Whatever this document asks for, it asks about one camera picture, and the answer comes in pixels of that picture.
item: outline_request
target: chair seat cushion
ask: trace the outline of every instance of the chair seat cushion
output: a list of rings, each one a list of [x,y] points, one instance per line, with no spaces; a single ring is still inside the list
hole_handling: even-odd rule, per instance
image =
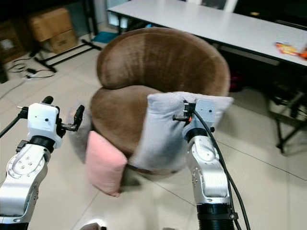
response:
[[[141,85],[99,89],[91,103],[94,129],[127,157],[131,156],[141,138],[147,96],[158,92]]]

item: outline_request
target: white table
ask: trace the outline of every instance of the white table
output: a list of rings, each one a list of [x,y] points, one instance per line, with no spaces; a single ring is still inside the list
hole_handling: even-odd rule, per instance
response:
[[[281,54],[274,45],[276,41],[288,42],[301,51],[307,45],[304,30],[178,0],[133,0],[108,10],[116,13],[119,20],[135,18],[263,57],[307,66],[307,61]]]

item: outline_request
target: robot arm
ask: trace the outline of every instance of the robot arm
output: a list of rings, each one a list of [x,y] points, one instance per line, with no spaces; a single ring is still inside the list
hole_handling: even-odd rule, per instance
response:
[[[17,117],[28,119],[29,141],[20,143],[7,165],[0,188],[0,230],[28,228],[52,151],[61,146],[66,130],[76,131],[81,124],[83,105],[77,110],[74,124],[66,125],[59,118],[59,108],[51,106],[52,101],[49,96],[41,103],[23,107]],[[11,127],[4,129],[0,137]]]
[[[214,131],[214,102],[185,102],[184,116],[173,117],[187,124],[183,137],[188,142],[187,165],[192,174],[200,230],[234,230],[234,220],[238,217],[231,208],[228,178],[217,149],[194,110]]]

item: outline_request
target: cardboard box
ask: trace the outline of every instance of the cardboard box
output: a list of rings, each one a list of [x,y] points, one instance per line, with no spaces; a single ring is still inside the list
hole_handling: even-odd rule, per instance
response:
[[[11,21],[0,23],[0,59],[3,63],[25,55],[16,30]]]
[[[69,30],[50,38],[50,44],[54,53],[59,54],[77,45],[74,30]]]
[[[72,29],[69,12],[65,8],[36,13],[29,18],[29,26],[36,41],[42,42]]]

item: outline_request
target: gray pillow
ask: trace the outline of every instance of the gray pillow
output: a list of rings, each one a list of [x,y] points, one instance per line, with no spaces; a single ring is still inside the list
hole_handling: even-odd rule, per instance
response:
[[[69,114],[68,114],[68,122],[73,123],[73,116],[77,110],[77,108],[81,105],[80,103],[76,104],[75,107],[70,108]],[[85,107],[85,110],[83,112],[83,119],[81,122],[81,125],[76,132],[70,132],[68,131],[69,140],[71,142],[71,146],[79,159],[85,163],[85,152],[87,147],[87,140],[90,131],[92,130],[92,117],[90,110],[88,107],[83,104]]]
[[[190,103],[197,99],[215,102],[217,127],[223,113],[232,104],[231,97],[207,96],[189,92],[156,93],[147,97],[148,105],[140,143],[130,158],[129,165],[154,174],[168,174],[185,168],[187,142],[182,137],[184,122],[173,121],[173,115],[181,115],[183,100]]]

